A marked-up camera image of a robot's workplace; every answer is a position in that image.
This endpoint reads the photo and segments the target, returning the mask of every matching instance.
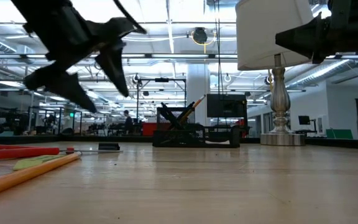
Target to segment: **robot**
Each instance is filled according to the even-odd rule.
[[[332,16],[321,14],[303,26],[276,35],[276,44],[321,63],[337,52],[358,55],[358,0],[329,0]]]
[[[24,78],[29,90],[45,87],[46,91],[60,95],[82,108],[95,113],[96,107],[78,83],[78,74],[70,75],[68,68],[88,55],[99,52],[95,58],[104,73],[119,92],[128,96],[122,69],[121,40],[131,32],[146,34],[118,0],[113,0],[126,17],[116,17],[106,23],[87,21],[81,17],[70,0],[11,0],[24,16],[24,29],[29,35],[36,33],[54,61]]]

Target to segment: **black device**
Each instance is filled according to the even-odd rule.
[[[309,116],[298,116],[298,119],[299,119],[299,125],[310,125],[310,121],[312,121],[314,124],[313,125],[314,130],[303,129],[303,130],[297,130],[295,131],[295,133],[304,134],[304,135],[307,135],[308,133],[317,133],[315,119],[310,119]]]
[[[206,35],[205,28],[196,27],[193,34],[193,40],[197,42],[197,44],[205,44],[208,40],[208,36]]]
[[[243,118],[247,116],[247,98],[245,95],[206,95],[207,117]]]
[[[49,50],[45,56],[54,61],[24,78],[30,90],[45,87],[45,91],[58,94],[93,113],[96,107],[78,83],[78,74],[66,70],[88,55],[99,52],[95,58],[99,68],[124,96],[129,92],[122,70],[121,40],[131,32],[146,34],[118,0],[113,0],[125,17],[112,18],[106,23],[85,20],[70,0],[11,0],[24,16],[24,29],[35,32]]]
[[[337,52],[358,55],[358,0],[329,0],[332,16],[276,35],[276,44],[321,63]]]
[[[309,116],[298,116],[300,125],[310,125],[310,117]]]

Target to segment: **orange pipe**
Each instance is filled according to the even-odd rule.
[[[13,159],[59,154],[58,147],[32,147],[23,149],[0,149],[0,159]]]
[[[73,162],[79,159],[80,156],[81,153],[76,152],[74,154],[70,154],[59,159],[54,159],[37,166],[0,176],[0,192],[10,189],[11,187],[19,185],[27,180],[33,179],[34,177],[37,177],[48,171],[61,167],[69,162]]]

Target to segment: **black metal frame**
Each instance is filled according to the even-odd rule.
[[[150,82],[161,82],[159,81],[160,78],[140,78],[137,80],[136,82],[136,119],[139,120],[139,92],[147,85],[149,84]],[[185,107],[187,106],[187,103],[186,103],[186,97],[187,97],[187,82],[186,82],[186,79],[185,78],[165,78],[164,79],[165,81],[173,81],[175,82],[176,84],[178,84],[178,86],[181,88],[182,91],[185,92]],[[139,86],[139,83],[142,82],[142,81],[145,81],[145,83],[142,85],[142,87]],[[185,87],[182,88],[178,82],[184,82],[185,83]]]

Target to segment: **pipe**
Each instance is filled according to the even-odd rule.
[[[358,78],[358,74],[355,74],[355,75],[349,76],[349,77],[345,77],[345,78],[342,78],[340,80],[333,81],[332,84],[344,83],[344,82],[347,82],[347,81],[355,79],[355,78]]]
[[[354,60],[341,60],[328,65],[320,65],[305,74],[304,78],[286,85],[287,90],[299,86],[307,86],[331,78],[338,73],[346,72],[356,65]]]
[[[0,192],[10,189],[11,187],[19,185],[27,180],[33,179],[34,177],[38,177],[39,175],[61,167],[67,163],[73,162],[79,159],[80,156],[81,154],[76,152],[74,154],[54,159],[52,161],[44,162],[41,165],[0,176]]]
[[[23,77],[21,74],[13,72],[13,71],[11,71],[9,69],[6,69],[4,67],[1,67],[1,66],[0,66],[0,72],[5,74],[5,75],[7,75],[7,76],[15,76],[15,77],[20,77],[20,78]]]

